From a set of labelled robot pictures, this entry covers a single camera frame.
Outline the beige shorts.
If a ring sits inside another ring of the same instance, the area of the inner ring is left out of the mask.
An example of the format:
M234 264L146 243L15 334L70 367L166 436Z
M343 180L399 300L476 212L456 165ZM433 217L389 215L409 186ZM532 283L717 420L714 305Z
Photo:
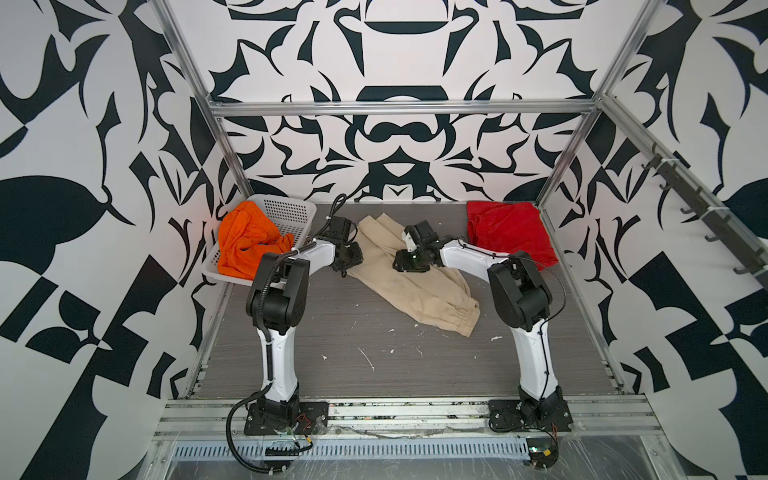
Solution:
M393 262L395 253L405 247L404 226L381 214L365 217L358 229L356 241L364 260L349 270L352 277L418 323L471 335L480 305L458 270L432 267L425 273L400 273Z

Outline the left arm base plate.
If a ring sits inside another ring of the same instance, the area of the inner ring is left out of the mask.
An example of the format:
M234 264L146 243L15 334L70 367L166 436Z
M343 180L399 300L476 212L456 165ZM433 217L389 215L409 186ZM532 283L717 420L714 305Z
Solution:
M327 426L328 414L327 402L257 401L248 406L244 434L266 436L290 432L311 435Z

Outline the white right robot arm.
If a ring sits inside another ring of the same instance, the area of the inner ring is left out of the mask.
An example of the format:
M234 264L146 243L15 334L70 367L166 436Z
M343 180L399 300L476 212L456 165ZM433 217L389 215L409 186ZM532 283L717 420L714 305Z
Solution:
M497 315L513 334L520 366L520 409L539 418L564 404L551 358L548 329L553 296L537 263L524 251L505 254L439 237L428 222L404 228L398 272L425 273L448 267L488 283Z

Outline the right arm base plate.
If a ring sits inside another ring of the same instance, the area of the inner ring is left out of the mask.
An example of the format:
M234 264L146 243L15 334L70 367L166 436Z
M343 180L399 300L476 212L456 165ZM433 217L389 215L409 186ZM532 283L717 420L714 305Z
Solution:
M567 402L555 394L544 400L491 400L488 407L489 428L497 433L570 431L573 423Z

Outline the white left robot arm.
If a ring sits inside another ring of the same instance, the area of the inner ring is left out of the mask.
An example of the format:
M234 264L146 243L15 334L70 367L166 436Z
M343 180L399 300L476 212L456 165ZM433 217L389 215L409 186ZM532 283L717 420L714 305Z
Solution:
M306 245L262 258L246 301L262 351L262 387L251 401L254 418L290 424L299 417L295 334L306 310L310 276L325 267L346 275L360 265L356 235L354 222L331 216Z

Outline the red shorts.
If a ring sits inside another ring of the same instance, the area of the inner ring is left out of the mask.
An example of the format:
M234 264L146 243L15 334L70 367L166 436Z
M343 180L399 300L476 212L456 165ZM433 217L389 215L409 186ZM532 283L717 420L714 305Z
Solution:
M533 204L471 201L466 212L470 244L508 254L524 251L537 262L539 270L558 264L539 210Z

